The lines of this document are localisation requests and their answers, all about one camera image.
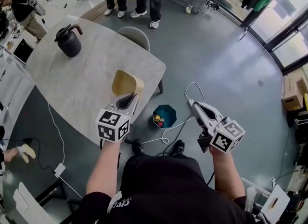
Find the gray chair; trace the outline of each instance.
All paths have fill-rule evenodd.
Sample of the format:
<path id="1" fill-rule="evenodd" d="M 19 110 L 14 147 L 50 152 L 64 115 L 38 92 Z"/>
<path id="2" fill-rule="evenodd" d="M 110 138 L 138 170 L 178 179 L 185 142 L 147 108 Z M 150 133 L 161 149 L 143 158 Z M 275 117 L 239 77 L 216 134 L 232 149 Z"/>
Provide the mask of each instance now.
<path id="1" fill-rule="evenodd" d="M 133 41 L 140 47 L 144 48 L 146 51 L 150 52 L 149 39 L 142 30 L 135 28 L 135 27 L 123 27 L 122 29 L 118 31 L 118 33 L 122 35 L 123 37 L 126 37 L 127 39 Z M 164 89 L 163 89 L 163 83 L 161 80 L 158 84 L 158 88 L 160 90 L 160 93 L 162 94 L 164 92 Z"/>

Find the black kettle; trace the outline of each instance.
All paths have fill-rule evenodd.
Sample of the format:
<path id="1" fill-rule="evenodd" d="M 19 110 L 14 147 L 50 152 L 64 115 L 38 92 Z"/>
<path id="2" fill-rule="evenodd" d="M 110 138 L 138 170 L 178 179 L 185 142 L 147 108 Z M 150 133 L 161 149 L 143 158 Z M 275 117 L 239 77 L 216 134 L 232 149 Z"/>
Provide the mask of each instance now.
<path id="1" fill-rule="evenodd" d="M 76 34 L 72 29 L 76 28 L 80 35 L 83 34 L 79 25 L 68 25 L 58 31 L 56 39 L 54 41 L 58 42 L 59 48 L 68 56 L 74 57 L 81 50 L 81 43 L 77 38 Z"/>

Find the black kettle handle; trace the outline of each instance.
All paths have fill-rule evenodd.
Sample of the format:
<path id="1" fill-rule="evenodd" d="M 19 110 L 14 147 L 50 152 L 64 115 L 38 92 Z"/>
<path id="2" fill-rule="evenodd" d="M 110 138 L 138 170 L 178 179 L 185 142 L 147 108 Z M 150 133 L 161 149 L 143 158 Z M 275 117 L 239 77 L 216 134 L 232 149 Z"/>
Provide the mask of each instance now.
<path id="1" fill-rule="evenodd" d="M 69 28 L 69 30 L 72 30 L 72 29 L 74 29 L 74 28 L 76 28 L 76 29 L 78 30 L 78 32 L 79 32 L 80 35 L 83 34 L 83 32 L 82 32 L 82 30 L 81 30 L 81 28 L 80 28 L 79 25 L 72 25 L 72 26 Z"/>

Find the white marble table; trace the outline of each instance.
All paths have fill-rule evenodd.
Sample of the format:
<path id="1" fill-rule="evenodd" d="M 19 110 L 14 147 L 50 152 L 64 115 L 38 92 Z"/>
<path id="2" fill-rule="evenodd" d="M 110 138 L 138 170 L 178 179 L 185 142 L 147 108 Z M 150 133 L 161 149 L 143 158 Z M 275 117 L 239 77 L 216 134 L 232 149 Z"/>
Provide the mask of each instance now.
<path id="1" fill-rule="evenodd" d="M 68 58 L 54 42 L 59 29 L 74 29 L 82 49 Z M 144 82 L 134 121 L 161 80 L 166 66 L 155 56 L 116 32 L 85 19 L 68 16 L 41 40 L 27 61 L 28 70 L 50 105 L 81 134 L 99 144 L 95 119 L 113 96 L 111 85 L 117 70 L 125 70 Z"/>

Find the white cable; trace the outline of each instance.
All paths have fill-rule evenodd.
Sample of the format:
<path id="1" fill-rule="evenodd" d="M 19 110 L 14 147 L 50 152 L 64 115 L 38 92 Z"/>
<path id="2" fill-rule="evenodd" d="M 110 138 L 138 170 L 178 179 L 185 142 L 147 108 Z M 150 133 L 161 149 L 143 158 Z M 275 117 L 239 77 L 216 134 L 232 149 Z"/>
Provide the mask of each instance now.
<path id="1" fill-rule="evenodd" d="M 82 196 L 81 196 L 77 191 L 75 191 L 74 188 L 71 187 L 61 176 L 59 176 L 59 178 L 60 178 L 64 183 L 66 183 L 67 186 L 68 186 L 69 188 L 71 188 L 78 196 L 80 196 L 80 198 L 82 198 Z"/>
<path id="2" fill-rule="evenodd" d="M 268 184 L 268 182 L 270 182 L 270 180 L 275 179 L 275 177 L 271 177 L 269 178 L 269 180 L 266 181 L 266 183 L 264 184 L 263 188 L 266 187 L 266 185 Z"/>
<path id="3" fill-rule="evenodd" d="M 157 138 L 157 139 L 153 139 L 153 140 L 150 140 L 150 141 L 146 141 L 146 142 L 143 142 L 142 144 L 147 144 L 147 143 L 150 143 L 150 142 L 153 142 L 153 141 L 158 141 L 158 140 L 162 140 L 162 142 L 163 142 L 164 144 L 166 144 L 166 145 L 169 144 L 169 139 L 167 139 L 167 138 L 164 137 L 165 132 L 166 132 L 166 131 L 169 131 L 169 130 L 171 130 L 171 129 L 177 128 L 178 126 L 184 124 L 184 123 L 187 122 L 187 121 L 184 121 L 184 122 L 182 122 L 181 124 L 179 124 L 179 125 L 177 125 L 177 126 L 175 126 L 175 127 L 171 127 L 171 128 L 169 128 L 169 129 L 165 130 L 165 131 L 163 132 L 163 135 L 162 135 L 161 138 Z"/>
<path id="4" fill-rule="evenodd" d="M 51 111 L 50 111 L 50 105 L 49 105 L 49 102 L 47 102 L 47 103 L 48 103 L 48 109 L 49 109 L 49 112 L 50 112 L 50 115 L 51 115 L 52 121 L 53 121 L 53 123 L 54 123 L 55 127 L 58 129 L 59 135 L 60 135 L 61 140 L 62 140 L 62 143 L 63 143 L 63 161 L 62 161 L 62 164 L 64 164 L 64 160 L 65 160 L 64 141 L 63 141 L 63 138 L 62 138 L 62 136 L 61 136 L 61 133 L 60 133 L 60 130 L 59 130 L 58 126 L 57 126 L 57 125 L 56 125 L 56 123 L 54 122 L 54 119 L 53 119 L 52 113 L 51 113 Z"/>
<path id="5" fill-rule="evenodd" d="M 304 124 L 307 124 L 308 123 L 308 121 L 307 122 L 304 122 L 304 123 L 298 123 L 298 125 L 304 125 Z"/>
<path id="6" fill-rule="evenodd" d="M 198 86 L 198 88 L 199 88 L 199 90 L 200 90 L 200 92 L 201 92 L 202 98 L 203 98 L 203 99 L 202 99 L 202 102 L 204 102 L 204 95 L 203 95 L 203 92 L 202 92 L 202 90 L 201 90 L 199 84 L 197 84 L 196 82 L 192 82 L 192 83 L 190 83 L 190 84 L 187 86 L 187 88 L 186 88 L 186 90 L 185 90 L 185 96 L 186 96 L 187 100 L 188 100 L 188 101 L 190 100 L 190 99 L 188 98 L 188 96 L 187 96 L 187 90 L 188 90 L 188 88 L 189 88 L 193 83 L 194 83 L 195 85 Z"/>
<path id="7" fill-rule="evenodd" d="M 198 88 L 199 88 L 199 90 L 200 90 L 200 93 L 201 93 L 201 95 L 202 95 L 202 98 L 203 98 L 203 99 L 202 99 L 202 102 L 204 102 L 204 95 L 203 95 L 203 92 L 202 92 L 202 90 L 201 90 L 199 84 L 197 84 L 196 82 L 192 82 L 192 83 L 190 83 L 190 84 L 187 86 L 187 88 L 186 88 L 186 90 L 185 90 L 185 96 L 186 96 L 187 100 L 190 101 L 190 98 L 187 96 L 187 90 L 188 90 L 188 88 L 189 88 L 193 83 L 194 83 L 195 85 L 198 86 Z M 179 125 L 177 125 L 177 126 L 175 126 L 175 127 L 171 127 L 171 128 L 169 128 L 169 129 L 165 130 L 165 131 L 163 132 L 161 138 L 156 138 L 156 139 L 153 139 L 153 140 L 150 140 L 150 141 L 146 141 L 146 142 L 143 142 L 142 144 L 147 144 L 147 143 L 154 142 L 154 141 L 158 141 L 158 140 L 161 140 L 161 141 L 162 141 L 164 144 L 166 144 L 166 145 L 169 144 L 169 139 L 167 139 L 167 138 L 164 137 L 165 132 L 167 132 L 167 131 L 169 131 L 169 130 L 171 130 L 171 129 L 177 128 L 178 126 L 184 124 L 184 123 L 187 122 L 187 121 L 184 121 L 184 122 L 182 122 L 181 124 L 179 124 Z"/>

